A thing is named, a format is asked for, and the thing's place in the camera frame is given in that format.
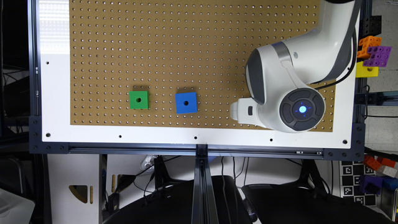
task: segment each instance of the green square block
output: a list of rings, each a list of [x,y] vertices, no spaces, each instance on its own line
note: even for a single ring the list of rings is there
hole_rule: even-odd
[[[148,91],[130,91],[130,109],[148,109]]]

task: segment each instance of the orange toy piece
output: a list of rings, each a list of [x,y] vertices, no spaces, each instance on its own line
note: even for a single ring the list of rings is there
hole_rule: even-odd
[[[395,161],[391,161],[389,159],[383,158],[383,157],[377,157],[377,161],[380,162],[382,165],[386,165],[389,167],[394,168],[394,166],[396,165]]]
[[[373,37],[368,36],[359,41],[359,46],[362,46],[362,50],[358,51],[356,54],[357,58],[368,59],[371,57],[371,54],[368,54],[369,47],[380,46],[381,44],[381,37]]]
[[[364,160],[362,162],[363,164],[365,164],[367,167],[369,167],[372,170],[378,170],[381,166],[380,162],[378,162],[377,160],[375,160],[373,157],[365,155]]]

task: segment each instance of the pegboard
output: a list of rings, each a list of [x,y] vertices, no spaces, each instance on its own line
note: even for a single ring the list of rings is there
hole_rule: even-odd
[[[256,47],[316,26],[319,1],[70,2],[71,124],[195,128],[238,124],[229,107],[250,97],[244,66]],[[148,91],[148,110],[129,91]],[[198,112],[177,114],[175,94],[196,92]],[[335,87],[321,91],[332,131]]]

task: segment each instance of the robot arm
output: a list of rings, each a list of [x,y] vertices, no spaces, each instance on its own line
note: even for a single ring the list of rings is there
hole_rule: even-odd
[[[231,117],[286,133],[307,131],[325,113],[319,92],[307,86],[339,77],[351,61],[351,37],[360,1],[321,1],[318,26],[304,35],[255,49],[246,64],[252,98],[231,105]]]

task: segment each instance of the blue box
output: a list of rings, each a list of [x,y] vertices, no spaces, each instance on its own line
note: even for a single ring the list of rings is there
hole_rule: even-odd
[[[197,93],[175,94],[175,107],[177,114],[198,112]]]

